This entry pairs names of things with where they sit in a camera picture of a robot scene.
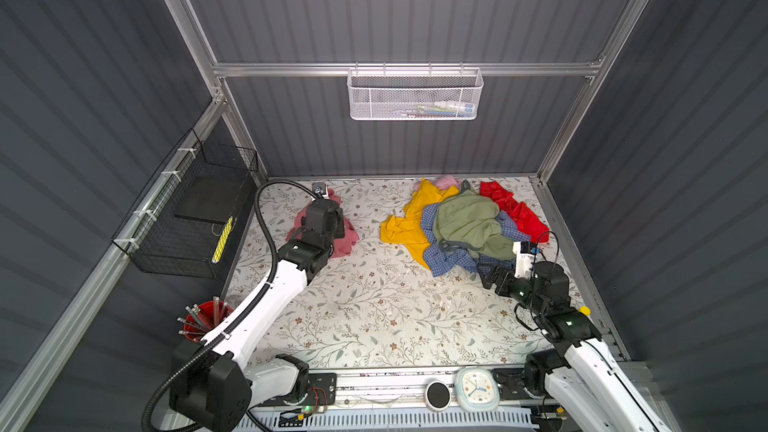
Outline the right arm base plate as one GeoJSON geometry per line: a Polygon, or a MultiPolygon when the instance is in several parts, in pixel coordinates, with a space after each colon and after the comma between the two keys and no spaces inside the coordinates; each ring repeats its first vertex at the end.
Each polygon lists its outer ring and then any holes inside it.
{"type": "Polygon", "coordinates": [[[525,389],[523,367],[493,368],[491,375],[499,389],[501,401],[525,400],[530,396],[525,389]]]}

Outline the dusty pink ribbed cloth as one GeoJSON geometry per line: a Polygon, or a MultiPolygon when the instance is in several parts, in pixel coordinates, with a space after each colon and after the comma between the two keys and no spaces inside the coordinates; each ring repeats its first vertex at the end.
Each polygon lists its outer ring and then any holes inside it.
{"type": "Polygon", "coordinates": [[[344,217],[341,205],[342,199],[333,189],[327,189],[320,199],[311,201],[299,212],[286,240],[329,251],[331,258],[350,255],[359,236],[344,217]]]}

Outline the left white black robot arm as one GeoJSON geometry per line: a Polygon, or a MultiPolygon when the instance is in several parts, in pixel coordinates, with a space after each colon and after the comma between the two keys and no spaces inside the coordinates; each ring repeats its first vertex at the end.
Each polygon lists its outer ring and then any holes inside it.
{"type": "Polygon", "coordinates": [[[200,343],[176,349],[167,394],[170,409],[192,421],[185,430],[231,431],[251,407],[303,387],[303,367],[288,356],[252,376],[245,369],[268,329],[327,265],[334,242],[344,236],[340,205],[312,201],[297,235],[277,250],[275,269],[200,343]]]}

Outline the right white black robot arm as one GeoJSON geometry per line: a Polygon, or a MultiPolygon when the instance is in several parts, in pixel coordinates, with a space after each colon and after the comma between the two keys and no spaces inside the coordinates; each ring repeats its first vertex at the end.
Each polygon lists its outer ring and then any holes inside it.
{"type": "Polygon", "coordinates": [[[527,356],[526,391],[552,397],[583,431],[669,431],[669,423],[631,382],[591,319],[571,304],[563,267],[536,261],[527,275],[522,269],[478,267],[483,286],[528,311],[551,344],[527,356]]]}

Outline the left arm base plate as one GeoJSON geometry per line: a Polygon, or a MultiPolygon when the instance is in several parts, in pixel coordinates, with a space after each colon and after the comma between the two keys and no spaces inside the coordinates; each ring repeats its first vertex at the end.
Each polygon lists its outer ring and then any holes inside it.
{"type": "Polygon", "coordinates": [[[320,408],[324,413],[330,405],[335,404],[337,382],[336,373],[310,372],[297,384],[297,389],[277,398],[277,401],[280,405],[293,408],[320,408]]]}

